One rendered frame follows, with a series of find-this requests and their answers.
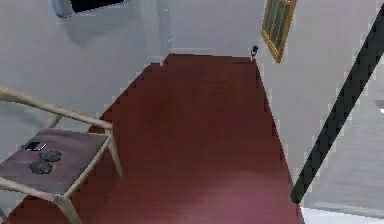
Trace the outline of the beige chair with purple seat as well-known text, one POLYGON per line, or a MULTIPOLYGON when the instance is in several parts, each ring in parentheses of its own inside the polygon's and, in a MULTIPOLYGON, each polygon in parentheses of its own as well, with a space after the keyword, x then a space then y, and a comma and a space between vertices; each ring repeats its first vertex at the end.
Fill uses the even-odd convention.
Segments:
POLYGON ((54 115, 45 128, 0 163, 0 190, 24 193, 52 202, 71 224, 83 224, 70 196, 90 174, 106 150, 111 154, 117 173, 123 173, 112 124, 44 103, 5 87, 0 87, 0 101, 24 104, 54 115), (64 117, 100 127, 104 132, 98 134, 58 129, 56 125, 64 117), (26 151, 24 147, 30 142, 43 142, 47 146, 41 151, 26 151), (29 165, 32 162, 43 162, 39 153, 48 150, 61 152, 61 160, 49 162, 53 165, 49 174, 33 174, 29 165))

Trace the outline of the dark grey round lump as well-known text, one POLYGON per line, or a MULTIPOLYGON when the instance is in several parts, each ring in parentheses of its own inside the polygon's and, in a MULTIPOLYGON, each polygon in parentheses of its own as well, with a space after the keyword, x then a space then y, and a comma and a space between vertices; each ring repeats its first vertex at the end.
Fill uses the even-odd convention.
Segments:
POLYGON ((62 153, 59 151, 48 150, 39 153, 40 160, 43 162, 58 162, 61 160, 62 153))
POLYGON ((38 161, 38 162, 32 162, 29 165, 29 169, 33 174, 45 175, 45 174, 49 174, 52 171, 53 165, 49 162, 38 161))

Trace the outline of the black mobile phone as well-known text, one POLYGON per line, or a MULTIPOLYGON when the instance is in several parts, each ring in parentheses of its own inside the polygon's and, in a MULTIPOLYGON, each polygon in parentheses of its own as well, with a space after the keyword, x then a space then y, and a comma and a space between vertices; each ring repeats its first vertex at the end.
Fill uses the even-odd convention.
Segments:
POLYGON ((27 144, 24 149, 26 151, 41 151, 47 146, 46 143, 43 142, 30 142, 27 144))

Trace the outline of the gold framed wall picture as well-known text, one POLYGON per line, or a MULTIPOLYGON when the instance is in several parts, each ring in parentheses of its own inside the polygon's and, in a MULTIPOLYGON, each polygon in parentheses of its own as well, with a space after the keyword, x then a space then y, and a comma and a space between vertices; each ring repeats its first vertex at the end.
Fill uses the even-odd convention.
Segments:
POLYGON ((261 35, 273 59, 280 64, 297 0, 266 0, 261 35))

